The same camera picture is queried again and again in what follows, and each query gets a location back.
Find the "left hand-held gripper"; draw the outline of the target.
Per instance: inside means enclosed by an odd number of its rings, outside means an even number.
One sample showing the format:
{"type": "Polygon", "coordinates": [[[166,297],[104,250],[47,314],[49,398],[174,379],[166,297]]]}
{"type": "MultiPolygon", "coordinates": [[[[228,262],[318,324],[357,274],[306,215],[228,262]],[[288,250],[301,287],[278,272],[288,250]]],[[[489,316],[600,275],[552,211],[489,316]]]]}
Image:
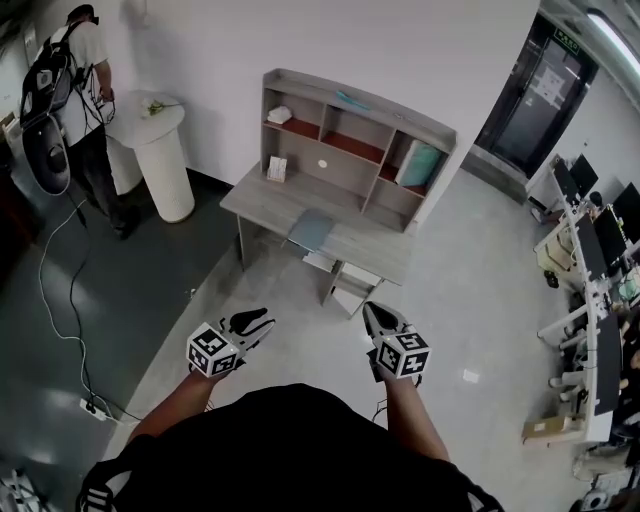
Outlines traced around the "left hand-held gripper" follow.
{"type": "Polygon", "coordinates": [[[260,319],[267,313],[267,308],[259,308],[236,313],[228,322],[222,319],[217,327],[201,324],[187,340],[191,369],[205,377],[233,371],[276,325],[275,319],[260,319]]]}

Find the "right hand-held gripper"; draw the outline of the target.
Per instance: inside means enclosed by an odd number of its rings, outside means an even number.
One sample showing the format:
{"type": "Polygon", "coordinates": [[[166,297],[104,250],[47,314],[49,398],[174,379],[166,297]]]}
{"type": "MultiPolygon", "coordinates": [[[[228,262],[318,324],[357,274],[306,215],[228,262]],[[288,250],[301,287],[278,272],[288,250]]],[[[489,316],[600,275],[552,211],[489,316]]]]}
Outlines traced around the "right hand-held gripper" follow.
{"type": "Polygon", "coordinates": [[[367,353],[376,382],[424,374],[431,347],[412,324],[393,308],[366,301],[361,309],[365,330],[374,348],[367,353]]]}

